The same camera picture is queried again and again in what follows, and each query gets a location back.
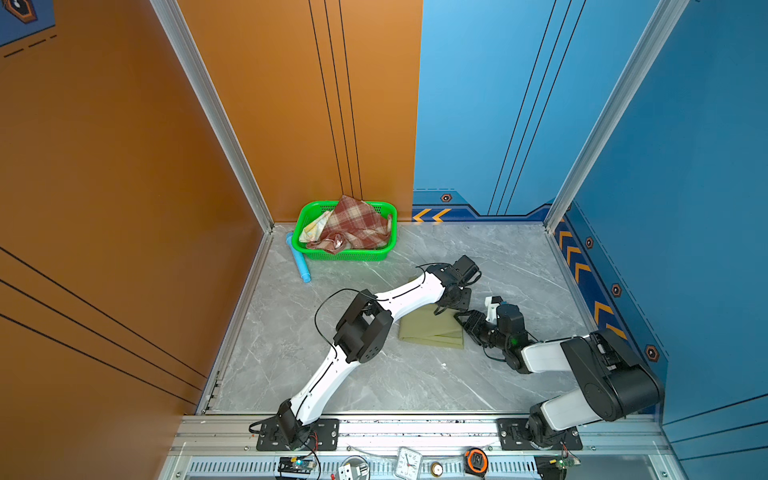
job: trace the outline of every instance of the white square clock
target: white square clock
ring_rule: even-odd
[[[395,477],[402,480],[416,480],[422,467],[422,454],[413,450],[400,449],[397,452],[397,467]]]

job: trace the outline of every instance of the black mounting plate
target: black mounting plate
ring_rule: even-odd
[[[528,419],[497,419],[496,428],[498,429],[498,439],[502,443],[502,450],[559,450],[560,439],[549,449],[542,449],[531,442],[531,435],[525,428]],[[571,427],[563,432],[565,446],[568,450],[582,450],[581,437],[576,427]]]
[[[336,442],[339,438],[339,420],[338,419],[319,419],[309,424],[309,430],[302,428],[302,440],[306,435],[317,433],[317,450],[332,451],[336,450]],[[301,450],[309,450],[308,447],[314,447],[314,440],[308,440],[306,446]],[[267,419],[261,424],[259,431],[259,442],[256,444],[256,450],[259,452],[285,452],[291,450],[283,434],[280,433],[280,427],[277,426],[277,417]]]

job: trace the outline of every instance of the wall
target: wall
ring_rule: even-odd
[[[421,2],[179,3],[275,221],[342,194],[410,218]]]
[[[427,0],[415,214],[543,220],[656,5]]]
[[[691,480],[765,470],[767,15],[691,2],[574,202],[668,358]]]
[[[0,47],[3,478],[155,478],[262,233],[150,3],[53,13]]]

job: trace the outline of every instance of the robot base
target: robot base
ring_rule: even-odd
[[[260,452],[285,452],[289,450],[309,450],[314,448],[314,437],[308,439],[310,435],[317,434],[317,450],[332,451],[336,450],[336,439],[339,437],[338,419],[319,419],[310,423],[306,428],[302,427],[298,434],[301,441],[297,445],[290,445],[285,436],[280,432],[277,425],[277,419],[271,418],[261,424],[259,431],[259,442],[256,444],[256,450]]]
[[[559,450],[561,448],[560,442],[563,440],[568,450],[582,450],[584,448],[576,427],[571,427],[556,437],[553,436],[551,439],[555,442],[552,442],[550,446],[540,446],[533,443],[531,432],[528,429],[528,419],[498,419],[496,420],[496,428],[498,429],[498,438],[502,442],[502,450]]]

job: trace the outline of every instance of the folded olive green cloth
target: folded olive green cloth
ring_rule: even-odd
[[[458,310],[446,309],[445,312],[435,315],[435,308],[437,306],[430,303],[401,318],[399,338],[421,345],[463,349],[462,326],[453,318],[453,314]]]

